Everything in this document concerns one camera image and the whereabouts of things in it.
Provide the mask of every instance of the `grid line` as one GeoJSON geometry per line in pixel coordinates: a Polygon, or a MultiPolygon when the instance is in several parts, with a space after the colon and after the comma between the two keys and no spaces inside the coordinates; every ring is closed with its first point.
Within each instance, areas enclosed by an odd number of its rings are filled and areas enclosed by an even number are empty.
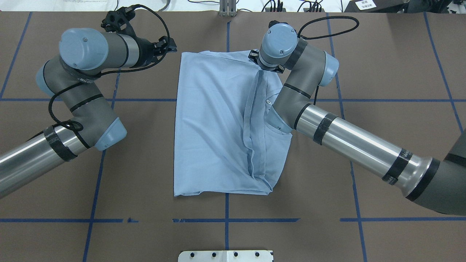
{"type": "Polygon", "coordinates": [[[458,112],[456,111],[455,102],[453,101],[452,93],[450,92],[450,87],[448,86],[448,82],[446,81],[445,73],[443,72],[442,63],[440,62],[439,55],[437,54],[437,49],[435,48],[434,39],[432,38],[431,34],[431,27],[429,26],[429,20],[427,19],[427,13],[424,12],[424,21],[425,26],[427,27],[427,33],[429,34],[429,40],[432,45],[432,50],[435,55],[435,59],[437,60],[437,65],[439,66],[440,73],[442,75],[443,83],[445,85],[446,92],[448,93],[448,97],[450,98],[450,102],[452,104],[453,112],[455,113],[456,122],[458,123],[459,131],[463,133],[463,126],[461,125],[461,121],[459,120],[458,112]]]}
{"type": "Polygon", "coordinates": [[[29,16],[27,17],[26,24],[24,25],[23,32],[21,34],[20,40],[18,42],[18,45],[16,46],[16,50],[13,55],[13,59],[11,60],[10,68],[8,69],[7,76],[5,77],[5,80],[3,82],[3,86],[0,90],[0,99],[3,97],[3,93],[5,92],[5,89],[7,88],[7,83],[8,79],[10,78],[11,71],[13,70],[14,62],[16,61],[16,57],[20,51],[21,44],[23,43],[24,35],[26,34],[27,27],[29,25],[29,21],[31,21],[31,16],[32,12],[29,12],[29,16]]]}
{"type": "MultiPolygon", "coordinates": [[[[50,98],[2,98],[5,102],[49,102],[50,98]]],[[[115,102],[176,102],[176,98],[115,98],[115,102]]],[[[318,98],[318,102],[396,102],[396,103],[457,103],[466,102],[466,99],[400,99],[400,98],[318,98]]]]}
{"type": "Polygon", "coordinates": [[[182,218],[173,223],[294,223],[300,218],[182,218]]]}
{"type": "Polygon", "coordinates": [[[363,217],[363,218],[340,218],[340,222],[396,222],[396,221],[466,221],[466,216],[459,217],[363,217]]]}
{"type": "MultiPolygon", "coordinates": [[[[230,23],[226,23],[226,52],[230,52],[230,23]]],[[[225,250],[230,249],[230,194],[225,193],[225,250]]]]}
{"type": "MultiPolygon", "coordinates": [[[[332,27],[330,26],[330,20],[329,19],[327,19],[327,27],[328,27],[328,30],[329,30],[329,34],[332,34],[332,27]]],[[[332,56],[335,57],[335,48],[334,48],[334,45],[333,45],[333,38],[329,37],[329,41],[330,41],[330,49],[332,51],[332,56]]],[[[342,93],[341,93],[341,90],[340,90],[340,79],[338,77],[338,73],[336,73],[336,75],[335,75],[335,81],[336,81],[336,89],[337,89],[337,92],[338,92],[338,100],[340,102],[340,113],[342,115],[342,119],[344,120],[345,119],[345,114],[344,114],[344,108],[343,108],[343,98],[342,98],[342,93]]],[[[358,223],[358,227],[359,227],[359,238],[361,240],[361,249],[362,249],[362,253],[363,253],[363,260],[364,260],[364,262],[367,262],[366,244],[365,244],[365,241],[364,241],[363,224],[361,222],[361,212],[360,212],[360,209],[359,209],[359,200],[358,200],[358,197],[357,197],[357,187],[356,187],[356,179],[355,179],[355,176],[354,176],[353,162],[350,161],[349,165],[350,165],[351,179],[352,179],[352,182],[353,182],[353,196],[354,196],[354,203],[355,203],[355,208],[356,208],[357,223],[358,223]]]]}
{"type": "Polygon", "coordinates": [[[0,218],[0,223],[123,223],[123,219],[0,218]]]}
{"type": "MultiPolygon", "coordinates": [[[[118,91],[118,82],[120,80],[120,72],[117,73],[116,75],[116,80],[115,80],[115,90],[113,91],[113,97],[112,97],[112,103],[111,103],[111,108],[114,109],[115,107],[115,98],[117,96],[117,91],[118,91]]],[[[103,173],[103,162],[105,159],[105,154],[107,153],[107,150],[102,151],[102,158],[100,159],[100,166],[99,166],[99,173],[97,176],[97,183],[96,183],[96,190],[94,192],[94,201],[92,203],[92,210],[91,210],[91,215],[90,215],[90,221],[89,221],[89,228],[88,228],[88,234],[86,237],[86,244],[84,246],[84,254],[82,256],[82,262],[87,261],[87,256],[89,252],[89,245],[90,245],[90,239],[92,236],[92,228],[94,225],[94,217],[96,214],[96,208],[97,208],[97,199],[99,197],[99,190],[100,190],[100,182],[102,180],[102,173],[103,173]]]]}

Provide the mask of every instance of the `wire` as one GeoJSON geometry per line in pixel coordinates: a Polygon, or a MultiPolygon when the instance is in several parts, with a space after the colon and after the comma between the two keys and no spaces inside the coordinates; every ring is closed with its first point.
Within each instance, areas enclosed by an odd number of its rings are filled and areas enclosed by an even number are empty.
{"type": "MultiPolygon", "coordinates": [[[[157,18],[160,19],[160,21],[162,22],[164,28],[165,28],[165,31],[167,32],[167,37],[168,39],[170,39],[170,32],[168,31],[168,27],[167,27],[167,24],[165,24],[165,21],[162,19],[162,17],[160,17],[160,15],[158,15],[157,13],[155,13],[152,9],[146,7],[146,6],[143,6],[143,5],[133,5],[132,6],[134,9],[136,8],[144,8],[146,9],[147,11],[153,13],[157,18]]],[[[164,53],[162,55],[162,57],[160,59],[157,59],[156,62],[148,65],[148,66],[145,66],[145,67],[141,67],[141,68],[136,68],[136,69],[130,69],[130,70],[112,70],[112,71],[107,71],[107,72],[101,72],[101,73],[98,73],[96,76],[97,77],[101,77],[101,76],[104,76],[104,75],[108,75],[108,74],[114,74],[114,73],[129,73],[129,72],[138,72],[138,71],[142,71],[142,70],[146,70],[146,69],[149,69],[157,64],[159,64],[166,56],[167,53],[164,53]]]]}
{"type": "Polygon", "coordinates": [[[196,3],[196,4],[202,4],[202,3],[215,3],[215,4],[220,4],[220,2],[216,2],[216,1],[192,1],[192,0],[188,0],[188,2],[190,2],[190,3],[196,3]]]}
{"type": "Polygon", "coordinates": [[[159,9],[158,12],[162,12],[162,11],[164,11],[165,9],[167,9],[167,7],[170,5],[170,2],[171,2],[171,0],[167,0],[167,3],[165,4],[165,6],[162,7],[161,9],[159,9]]]}
{"type": "Polygon", "coordinates": [[[317,102],[317,92],[319,92],[319,86],[315,88],[315,94],[314,94],[314,105],[317,102]]]}
{"type": "Polygon", "coordinates": [[[315,1],[303,1],[301,3],[301,5],[298,7],[298,11],[296,11],[296,12],[299,12],[301,7],[305,3],[309,3],[309,10],[307,12],[321,12],[322,11],[322,5],[320,3],[322,3],[322,1],[323,0],[321,0],[320,2],[317,2],[317,0],[315,0],[315,1]]]}
{"type": "Polygon", "coordinates": [[[55,99],[63,94],[64,92],[66,91],[69,91],[77,86],[80,86],[82,85],[83,83],[82,82],[79,82],[79,83],[76,83],[74,85],[71,85],[71,86],[68,86],[67,88],[61,90],[60,92],[54,94],[52,96],[52,98],[50,99],[50,101],[48,102],[48,113],[50,114],[50,117],[58,124],[58,125],[61,125],[62,127],[66,128],[66,129],[69,129],[71,131],[81,131],[83,130],[83,126],[81,123],[77,122],[77,121],[73,121],[73,120],[67,120],[67,121],[60,121],[58,120],[58,118],[55,117],[54,113],[53,113],[53,110],[52,110],[52,105],[55,101],[55,99]]]}
{"type": "Polygon", "coordinates": [[[317,18],[317,19],[314,19],[312,21],[309,21],[307,23],[305,23],[301,29],[299,29],[299,32],[298,32],[298,36],[299,37],[302,37],[303,39],[305,40],[312,40],[312,39],[321,39],[321,38],[326,38],[326,37],[331,37],[331,36],[336,36],[336,35],[340,35],[340,34],[345,34],[345,33],[348,33],[348,32],[351,32],[353,31],[354,29],[356,29],[357,27],[359,26],[359,20],[352,17],[352,16],[347,16],[347,15],[335,15],[335,16],[326,16],[326,17],[321,17],[321,18],[317,18]],[[323,21],[323,20],[330,20],[330,19],[349,19],[349,20],[353,20],[354,22],[356,22],[356,25],[351,28],[351,29],[348,29],[348,30],[345,30],[345,31],[342,31],[342,32],[338,32],[338,33],[335,33],[335,34],[328,34],[328,35],[322,35],[322,36],[315,36],[315,37],[306,37],[306,36],[303,36],[301,35],[301,32],[303,31],[303,29],[312,24],[312,23],[315,23],[315,22],[319,22],[319,21],[323,21]]]}
{"type": "Polygon", "coordinates": [[[270,3],[270,11],[272,11],[272,2],[274,3],[275,5],[275,0],[269,0],[267,3],[265,3],[264,7],[262,8],[261,12],[263,12],[265,10],[265,7],[267,6],[268,3],[270,3]]]}

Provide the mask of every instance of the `metal mount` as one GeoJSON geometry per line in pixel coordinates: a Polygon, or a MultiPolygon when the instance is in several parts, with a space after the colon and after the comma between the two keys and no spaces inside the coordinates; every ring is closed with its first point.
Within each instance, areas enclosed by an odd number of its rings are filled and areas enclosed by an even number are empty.
{"type": "Polygon", "coordinates": [[[178,262],[273,262],[272,250],[183,251],[178,262]]]}
{"type": "Polygon", "coordinates": [[[236,0],[220,0],[220,16],[236,16],[236,0]]]}

